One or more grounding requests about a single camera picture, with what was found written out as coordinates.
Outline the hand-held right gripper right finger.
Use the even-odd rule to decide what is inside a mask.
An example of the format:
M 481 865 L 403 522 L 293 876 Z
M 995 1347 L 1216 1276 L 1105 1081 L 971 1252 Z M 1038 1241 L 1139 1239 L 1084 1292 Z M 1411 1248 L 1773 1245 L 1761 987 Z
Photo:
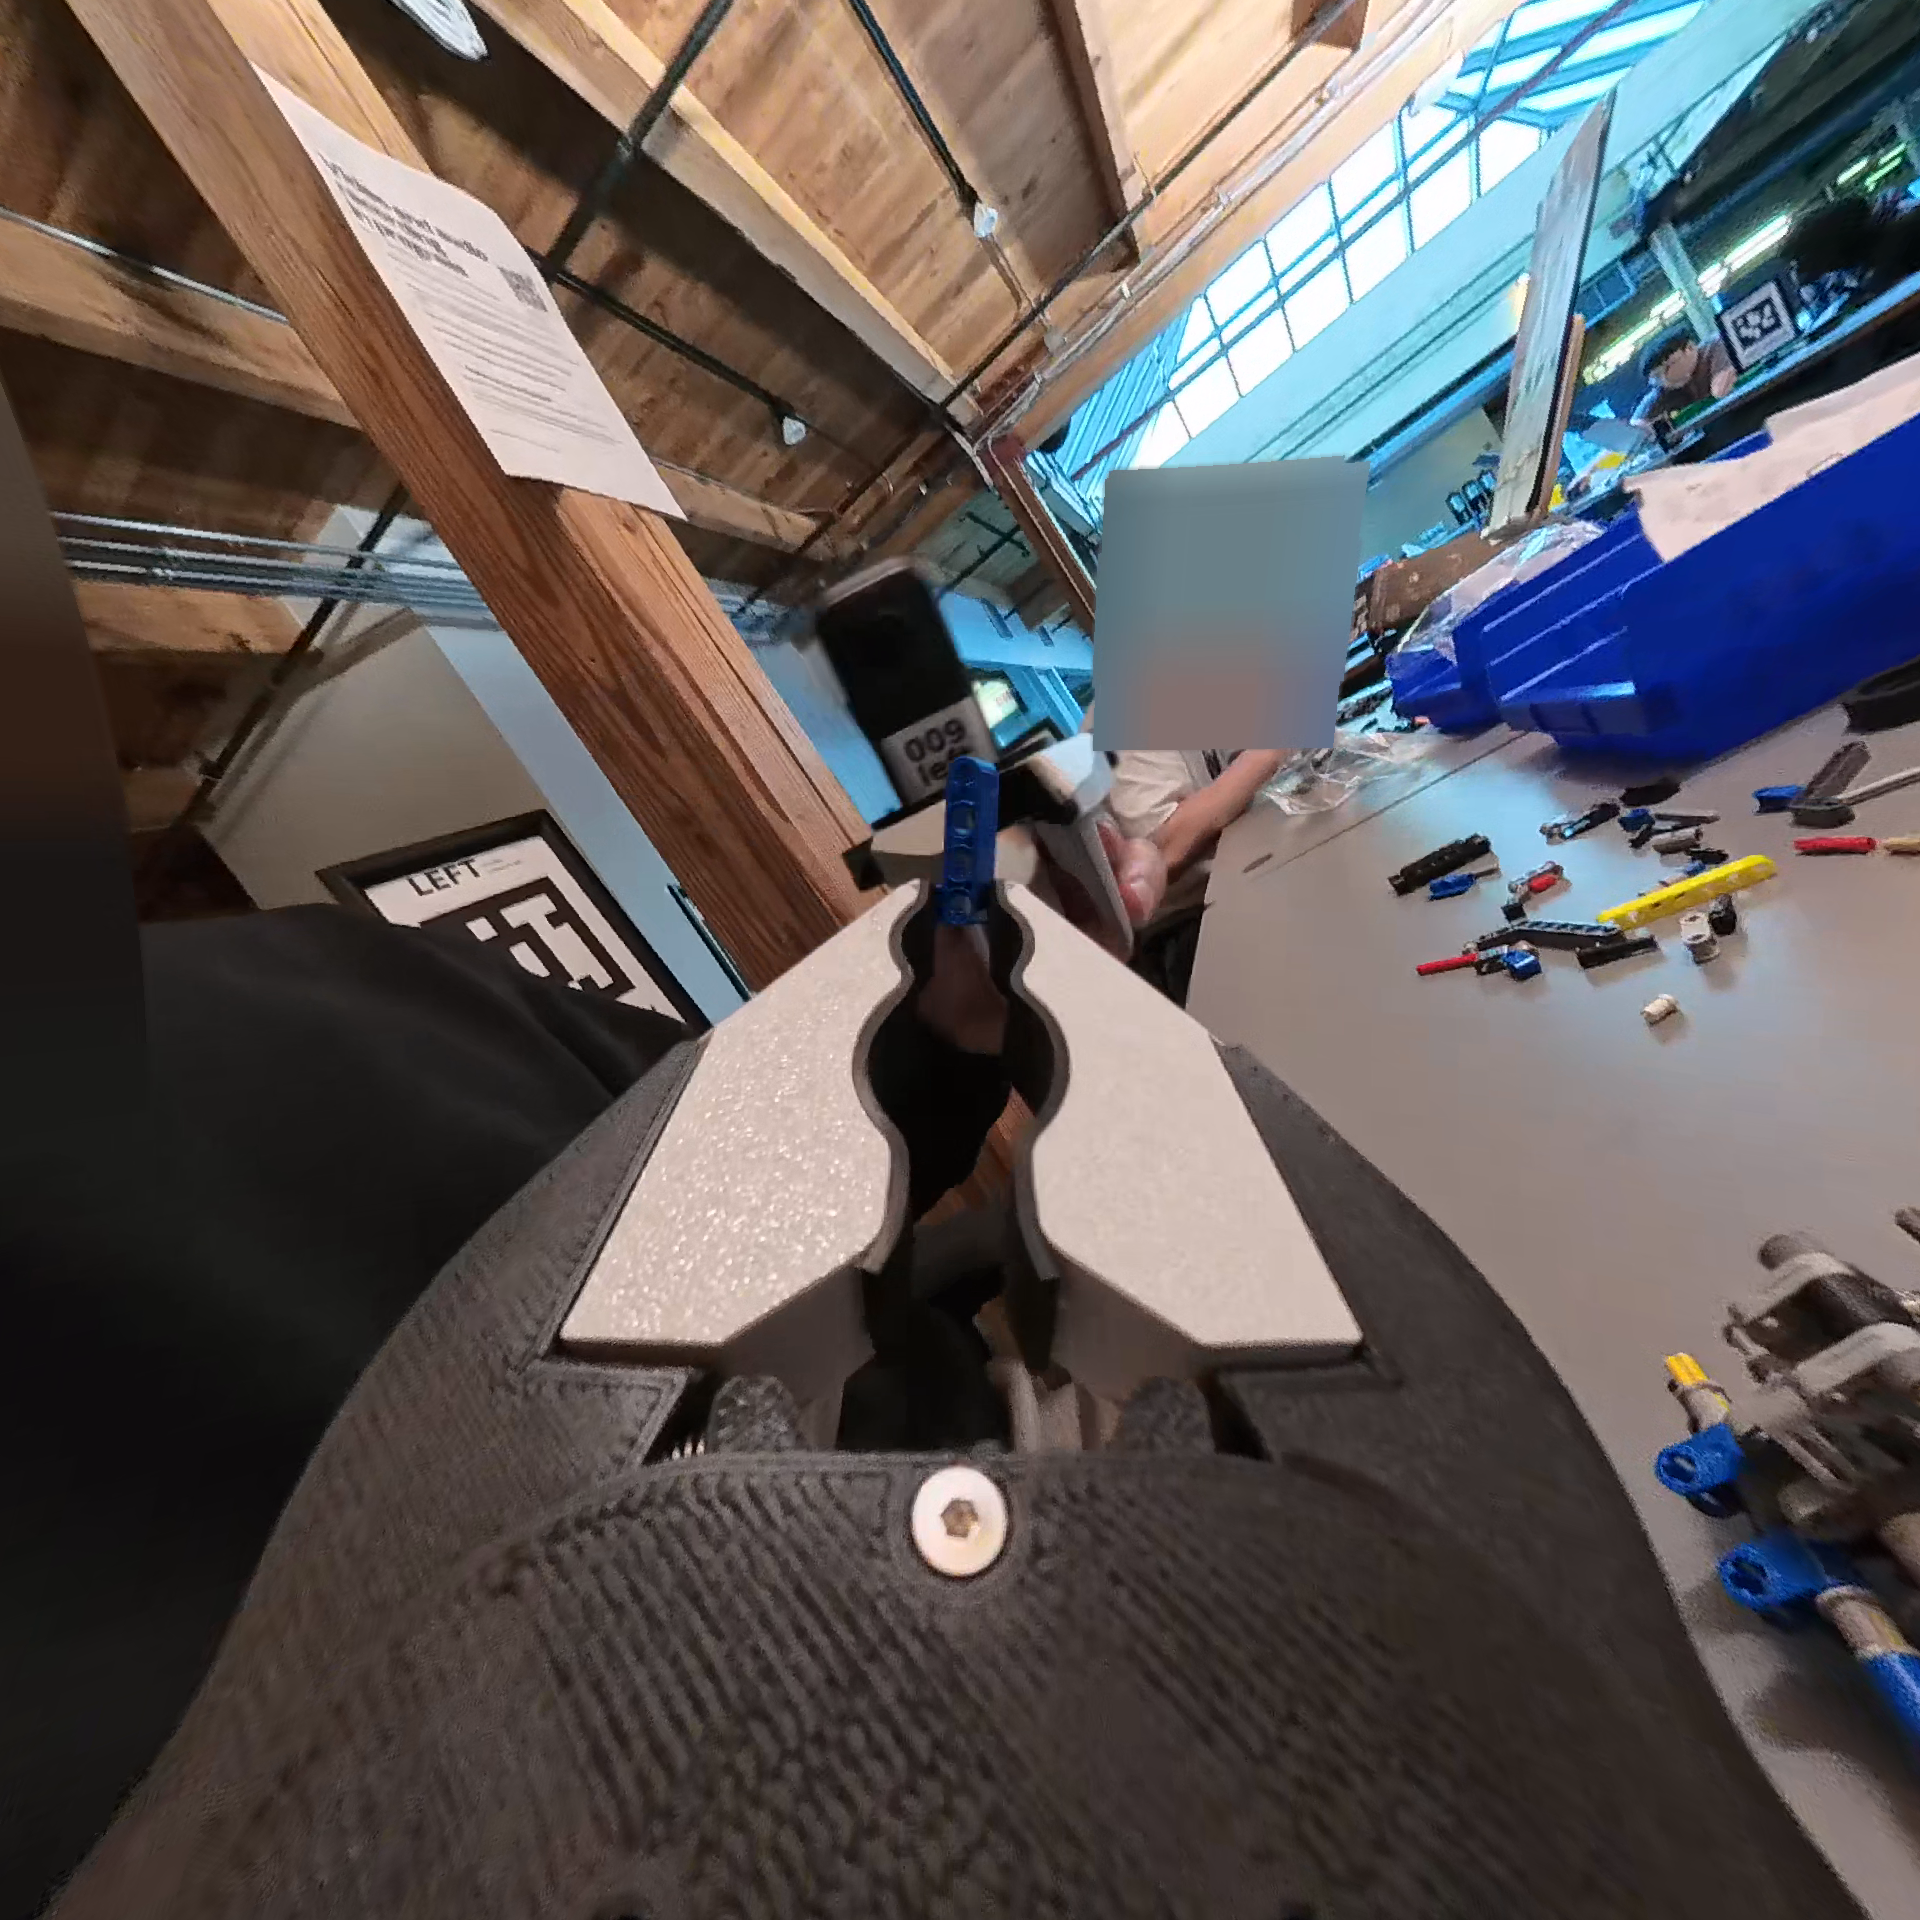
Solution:
M 1004 880 L 1025 1359 L 1352 1359 L 1363 1333 L 1228 1058 L 1030 888 Z

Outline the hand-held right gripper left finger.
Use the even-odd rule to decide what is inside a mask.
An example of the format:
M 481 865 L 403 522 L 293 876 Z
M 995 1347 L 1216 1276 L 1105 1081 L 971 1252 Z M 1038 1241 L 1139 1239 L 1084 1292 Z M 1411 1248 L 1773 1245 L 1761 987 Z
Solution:
M 714 1029 L 561 1323 L 564 1354 L 867 1354 L 906 1226 L 906 1147 L 869 1077 L 906 1001 L 885 893 Z

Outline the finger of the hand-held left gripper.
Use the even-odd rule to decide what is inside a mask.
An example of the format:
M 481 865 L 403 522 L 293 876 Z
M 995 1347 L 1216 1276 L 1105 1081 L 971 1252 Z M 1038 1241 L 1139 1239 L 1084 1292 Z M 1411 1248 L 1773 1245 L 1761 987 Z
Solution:
M 934 888 L 945 842 L 945 809 L 924 809 L 875 831 L 873 860 L 886 888 L 925 880 Z M 1000 821 L 996 882 L 1035 882 L 1048 876 L 1040 826 Z
M 1114 955 L 1137 933 L 1100 827 L 1112 823 L 1114 768 L 1090 741 L 1058 741 L 1030 760 L 1030 827 L 1068 919 Z

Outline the blue angled lego beam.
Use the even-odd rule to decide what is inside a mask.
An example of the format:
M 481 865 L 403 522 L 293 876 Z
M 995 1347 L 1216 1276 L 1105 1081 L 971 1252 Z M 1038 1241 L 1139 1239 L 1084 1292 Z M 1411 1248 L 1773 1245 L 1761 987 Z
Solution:
M 945 788 L 945 842 L 933 888 L 945 929 L 985 925 L 996 884 L 1000 773 L 988 760 L 955 756 Z

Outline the grey blue lego assembly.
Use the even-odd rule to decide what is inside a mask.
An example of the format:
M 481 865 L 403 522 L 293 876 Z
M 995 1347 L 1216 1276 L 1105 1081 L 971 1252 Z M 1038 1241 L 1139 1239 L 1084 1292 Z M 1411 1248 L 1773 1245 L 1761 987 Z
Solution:
M 1845 1648 L 1916 1753 L 1918 1305 L 1802 1233 L 1758 1251 L 1762 1281 L 1726 1305 L 1744 1379 L 1665 1359 L 1685 1433 L 1652 1477 L 1729 1530 L 1726 1597 L 1777 1629 Z

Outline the scattered loose lego pieces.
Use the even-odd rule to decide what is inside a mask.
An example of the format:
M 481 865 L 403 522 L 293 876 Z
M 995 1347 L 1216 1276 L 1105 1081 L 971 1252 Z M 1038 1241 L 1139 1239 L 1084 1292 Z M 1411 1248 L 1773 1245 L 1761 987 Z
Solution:
M 1916 860 L 1916 833 L 1866 834 L 1848 833 L 1860 805 L 1885 800 L 1916 788 L 1916 768 L 1840 791 L 1828 800 L 1806 797 L 1792 808 L 1800 833 L 1790 842 L 1792 858 L 1908 858 Z M 1779 876 L 1769 856 L 1741 856 L 1702 865 L 1693 860 L 1678 877 L 1630 901 L 1606 908 L 1589 922 L 1554 922 L 1520 912 L 1506 917 L 1475 943 L 1448 955 L 1426 959 L 1411 967 L 1413 976 L 1506 976 L 1531 981 L 1546 971 L 1546 954 L 1570 954 L 1582 971 L 1601 971 L 1624 963 L 1638 963 L 1659 952 L 1662 931 L 1678 933 L 1689 961 L 1706 967 L 1720 945 L 1740 929 L 1740 899 Z

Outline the small blue plastic bin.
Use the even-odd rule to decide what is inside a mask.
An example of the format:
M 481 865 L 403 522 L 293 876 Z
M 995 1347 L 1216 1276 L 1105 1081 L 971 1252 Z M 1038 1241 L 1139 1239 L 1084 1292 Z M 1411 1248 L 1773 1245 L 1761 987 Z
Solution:
M 1469 603 L 1460 586 L 1417 616 L 1385 661 L 1390 703 L 1398 717 L 1451 736 L 1498 723 L 1490 634 L 1506 597 L 1501 588 Z

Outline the printed paper notice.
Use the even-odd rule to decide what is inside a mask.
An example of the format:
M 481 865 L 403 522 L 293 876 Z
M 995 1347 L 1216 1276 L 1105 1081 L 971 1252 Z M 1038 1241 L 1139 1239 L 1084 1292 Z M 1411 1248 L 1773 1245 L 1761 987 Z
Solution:
M 494 211 L 333 127 L 265 69 L 256 75 L 498 468 L 684 519 Z

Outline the skylight window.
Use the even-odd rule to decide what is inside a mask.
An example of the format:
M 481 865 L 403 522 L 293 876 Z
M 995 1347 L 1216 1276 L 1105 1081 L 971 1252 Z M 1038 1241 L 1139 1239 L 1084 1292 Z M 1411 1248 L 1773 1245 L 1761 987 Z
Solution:
M 1096 496 L 1114 472 L 1164 465 L 1693 11 L 1652 3 L 1515 8 L 1093 394 L 1040 448 L 1042 474 Z

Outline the large blue plastic bin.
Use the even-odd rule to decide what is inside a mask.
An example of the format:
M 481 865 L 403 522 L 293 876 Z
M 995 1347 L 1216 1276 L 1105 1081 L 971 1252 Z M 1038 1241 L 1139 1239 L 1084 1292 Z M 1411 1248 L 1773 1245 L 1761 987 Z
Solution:
M 1643 761 L 1707 760 L 1808 713 L 1916 656 L 1916 456 L 1912 419 L 1675 560 L 1617 519 L 1469 616 L 1459 693 L 1413 712 Z

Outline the metal conduit pipes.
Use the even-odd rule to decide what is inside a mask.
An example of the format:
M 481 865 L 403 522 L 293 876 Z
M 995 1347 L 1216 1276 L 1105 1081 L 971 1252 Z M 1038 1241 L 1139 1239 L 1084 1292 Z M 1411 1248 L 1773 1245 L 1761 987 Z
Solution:
M 84 586 L 226 592 L 492 623 L 488 600 L 430 533 L 376 516 L 345 540 L 202 530 L 172 522 L 54 513 L 69 572 Z

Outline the cardboard sign board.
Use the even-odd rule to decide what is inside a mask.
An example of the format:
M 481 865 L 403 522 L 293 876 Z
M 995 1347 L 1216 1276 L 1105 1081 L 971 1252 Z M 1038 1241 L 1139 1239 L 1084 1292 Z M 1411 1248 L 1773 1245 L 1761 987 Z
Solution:
M 1512 537 L 1531 524 L 1552 492 L 1566 433 L 1556 424 L 1562 417 L 1556 403 L 1612 122 L 1613 93 L 1606 91 L 1572 127 L 1541 202 L 1506 387 L 1496 499 L 1485 522 L 1490 540 Z

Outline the crumpled white paper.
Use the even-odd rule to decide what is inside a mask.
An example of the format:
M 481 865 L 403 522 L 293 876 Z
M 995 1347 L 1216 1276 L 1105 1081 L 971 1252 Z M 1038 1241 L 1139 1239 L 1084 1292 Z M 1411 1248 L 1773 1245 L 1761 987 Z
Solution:
M 1918 356 L 1766 421 L 1762 445 L 1740 457 L 1667 467 L 1624 481 L 1662 560 L 1766 508 L 1818 474 L 1918 419 Z

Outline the black white fiducial marker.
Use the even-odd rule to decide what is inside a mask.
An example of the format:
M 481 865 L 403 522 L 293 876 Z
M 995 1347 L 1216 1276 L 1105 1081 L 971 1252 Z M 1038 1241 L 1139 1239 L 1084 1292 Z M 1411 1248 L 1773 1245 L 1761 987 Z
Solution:
M 1740 377 L 1802 341 L 1802 288 L 1790 264 L 1749 272 L 1717 296 L 1717 328 Z

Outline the wooden post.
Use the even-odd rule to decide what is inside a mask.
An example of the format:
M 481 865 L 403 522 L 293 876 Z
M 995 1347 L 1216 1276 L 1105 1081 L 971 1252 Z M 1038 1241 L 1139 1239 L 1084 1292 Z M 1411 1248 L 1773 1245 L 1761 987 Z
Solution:
M 666 522 L 508 475 L 352 239 L 269 83 L 438 179 L 325 8 L 69 9 L 749 987 L 857 919 L 867 826 Z

